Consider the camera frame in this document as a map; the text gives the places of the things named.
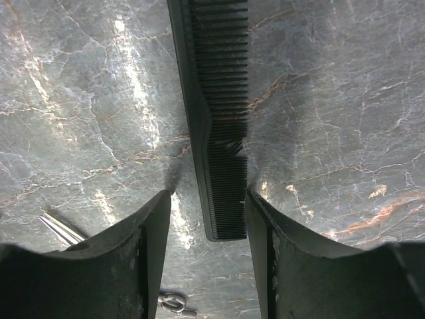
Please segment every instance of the countertop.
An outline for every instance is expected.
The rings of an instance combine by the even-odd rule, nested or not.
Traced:
[[[425,3],[248,6],[250,187],[341,243],[424,240]],[[63,249],[44,211],[91,236],[172,187],[163,289],[202,319],[258,319],[248,241],[205,239],[166,0],[0,17],[0,241]]]

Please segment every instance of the black comb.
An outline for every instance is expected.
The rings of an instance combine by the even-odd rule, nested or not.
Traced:
[[[247,0],[168,8],[207,239],[245,239]]]

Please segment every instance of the metal tweezers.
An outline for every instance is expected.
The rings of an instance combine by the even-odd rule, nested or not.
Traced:
[[[69,245],[78,244],[80,241],[85,241],[84,235],[73,231],[71,228],[66,226],[64,223],[58,221],[48,213],[44,213],[39,216],[40,221],[45,224],[53,233],[55,233],[60,239],[66,241]]]

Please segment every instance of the metal ring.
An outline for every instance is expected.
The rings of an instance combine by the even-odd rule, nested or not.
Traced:
[[[159,306],[174,314],[181,314],[186,309],[186,299],[179,294],[160,294]]]

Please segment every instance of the black plastic part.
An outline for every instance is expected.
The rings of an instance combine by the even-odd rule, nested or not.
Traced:
[[[360,251],[246,198],[262,319],[425,318],[425,244]]]
[[[168,0],[205,233],[246,238],[246,0]]]
[[[0,245],[0,314],[13,319],[154,319],[171,197],[63,252]]]

